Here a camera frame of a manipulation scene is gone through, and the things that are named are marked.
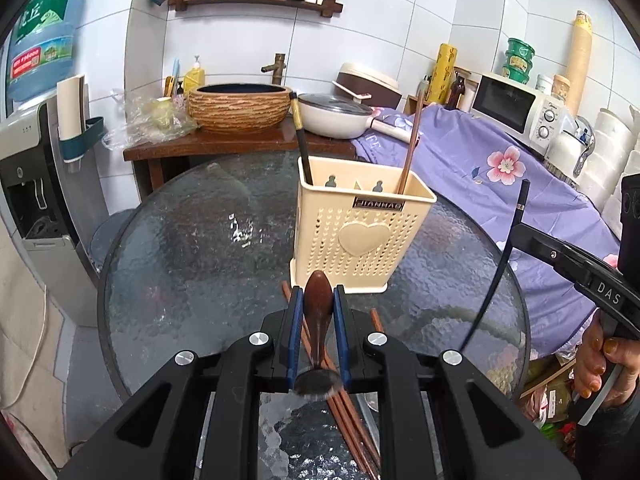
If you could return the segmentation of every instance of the frying pan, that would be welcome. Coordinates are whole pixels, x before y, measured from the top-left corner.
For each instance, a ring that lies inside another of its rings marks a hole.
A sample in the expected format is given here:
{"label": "frying pan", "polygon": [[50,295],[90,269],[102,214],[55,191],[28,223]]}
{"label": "frying pan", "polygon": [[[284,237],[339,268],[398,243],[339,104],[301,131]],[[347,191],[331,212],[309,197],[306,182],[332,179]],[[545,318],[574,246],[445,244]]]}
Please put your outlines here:
{"label": "frying pan", "polygon": [[409,143],[411,132],[373,117],[370,106],[328,94],[298,96],[305,130],[332,139],[355,139],[367,128]]}

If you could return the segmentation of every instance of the wooden table leg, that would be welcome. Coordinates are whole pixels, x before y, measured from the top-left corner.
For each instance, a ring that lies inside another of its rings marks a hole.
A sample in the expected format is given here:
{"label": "wooden table leg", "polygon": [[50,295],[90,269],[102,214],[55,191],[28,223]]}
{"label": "wooden table leg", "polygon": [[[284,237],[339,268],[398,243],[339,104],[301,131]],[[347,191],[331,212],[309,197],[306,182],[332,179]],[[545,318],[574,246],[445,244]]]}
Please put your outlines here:
{"label": "wooden table leg", "polygon": [[151,188],[155,191],[164,184],[164,173],[162,173],[162,159],[150,158],[147,160],[149,165],[149,176],[151,177]]}

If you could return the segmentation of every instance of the human hand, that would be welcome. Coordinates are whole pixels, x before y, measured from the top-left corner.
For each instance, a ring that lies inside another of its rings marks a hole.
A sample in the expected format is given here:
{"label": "human hand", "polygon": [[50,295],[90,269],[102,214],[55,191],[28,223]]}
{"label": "human hand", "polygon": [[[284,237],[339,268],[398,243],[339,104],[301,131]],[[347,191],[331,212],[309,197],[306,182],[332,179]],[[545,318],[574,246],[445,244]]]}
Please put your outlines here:
{"label": "human hand", "polygon": [[624,404],[635,391],[640,372],[640,341],[616,337],[605,340],[600,312],[596,312],[591,325],[584,331],[582,345],[575,358],[575,390],[585,399],[602,387],[601,375],[606,369],[607,360],[625,368],[602,403],[604,408]]}

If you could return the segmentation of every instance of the red label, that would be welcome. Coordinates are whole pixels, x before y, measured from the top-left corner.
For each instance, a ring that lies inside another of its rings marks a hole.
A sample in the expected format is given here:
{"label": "red label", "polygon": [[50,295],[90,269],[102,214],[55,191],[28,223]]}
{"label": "red label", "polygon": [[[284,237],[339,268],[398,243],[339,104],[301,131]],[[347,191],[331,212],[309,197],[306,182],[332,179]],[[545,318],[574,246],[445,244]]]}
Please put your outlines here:
{"label": "red label", "polygon": [[35,46],[14,59],[14,62],[11,65],[11,79],[15,79],[32,68],[37,67],[40,64],[41,52],[42,49],[39,46]]}

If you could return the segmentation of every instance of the beige plastic utensil holder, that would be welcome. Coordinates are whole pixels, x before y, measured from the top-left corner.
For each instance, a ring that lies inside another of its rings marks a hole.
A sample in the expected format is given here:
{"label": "beige plastic utensil holder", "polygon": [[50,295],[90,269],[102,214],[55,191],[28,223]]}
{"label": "beige plastic utensil holder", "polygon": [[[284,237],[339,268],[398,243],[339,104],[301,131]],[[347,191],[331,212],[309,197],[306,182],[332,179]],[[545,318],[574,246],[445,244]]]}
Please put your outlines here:
{"label": "beige plastic utensil holder", "polygon": [[320,269],[348,294],[384,292],[436,196],[413,171],[406,194],[396,194],[402,168],[318,156],[309,163],[315,186],[298,159],[291,285],[304,287]]}

